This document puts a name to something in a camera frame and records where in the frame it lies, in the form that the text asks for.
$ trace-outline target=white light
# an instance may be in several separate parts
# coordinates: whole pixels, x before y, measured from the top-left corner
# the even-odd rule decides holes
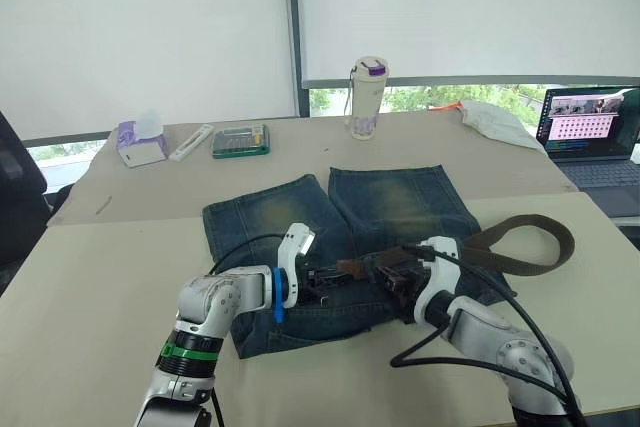
[[[309,250],[309,247],[311,247],[311,244],[313,244],[313,239],[315,239],[315,237],[316,237],[316,234],[314,234],[313,232],[309,233],[309,237],[307,237],[307,240],[304,241],[304,244],[300,249],[300,253],[302,255],[307,255],[307,251]]]

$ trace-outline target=table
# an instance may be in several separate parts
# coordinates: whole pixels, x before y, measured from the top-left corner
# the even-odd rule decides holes
[[[457,111],[382,114],[375,137],[367,142],[349,135],[343,117],[264,123],[272,147],[266,156],[213,159],[206,141],[180,163],[134,169],[116,153],[112,134],[49,225],[197,217],[208,204],[307,173],[326,188],[331,166],[371,170],[442,164],[463,200],[577,191],[544,154],[487,139],[463,125]],[[197,127],[166,127],[170,151]]]
[[[638,405],[640,254],[582,193],[466,204],[483,227],[535,212],[573,232],[576,252],[565,265],[508,280],[541,328],[572,353],[585,412]],[[545,233],[521,228],[496,250],[544,262],[555,255],[553,245]],[[197,217],[48,229],[0,298],[0,425],[131,425],[172,328],[177,293],[210,265]],[[522,325],[506,305],[495,309]],[[227,339],[216,370],[225,421],[413,427],[512,419],[492,373],[388,367],[423,335],[418,326],[390,322],[348,340],[247,360]],[[423,354],[454,352],[437,341]]]

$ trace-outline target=tissue box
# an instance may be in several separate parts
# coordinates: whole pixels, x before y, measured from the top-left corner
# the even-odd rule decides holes
[[[116,150],[127,164],[127,167],[151,164],[166,160],[168,157],[167,141],[160,134],[149,139],[137,139],[135,121],[122,122],[118,126],[118,143]]]

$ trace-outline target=black chair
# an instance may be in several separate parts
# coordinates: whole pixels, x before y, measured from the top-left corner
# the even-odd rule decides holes
[[[56,198],[56,207],[70,188]],[[46,190],[40,169],[0,113],[0,295],[47,228],[53,210]]]

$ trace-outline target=jeans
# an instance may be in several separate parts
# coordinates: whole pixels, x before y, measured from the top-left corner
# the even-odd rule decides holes
[[[299,275],[336,271],[336,262],[363,257],[434,235],[458,241],[479,231],[442,167],[356,172],[331,169],[329,196],[312,175],[272,189],[212,204],[203,210],[205,233],[214,258],[265,233],[285,233],[303,222],[316,233]],[[227,258],[221,271],[241,265],[276,266],[278,239],[262,239]],[[501,274],[492,273],[501,282]],[[458,293],[485,304],[499,298],[464,273]],[[271,310],[238,316],[231,327],[241,358],[337,340],[398,317],[396,305],[379,282],[354,280],[321,291],[301,292],[298,305],[276,324]]]

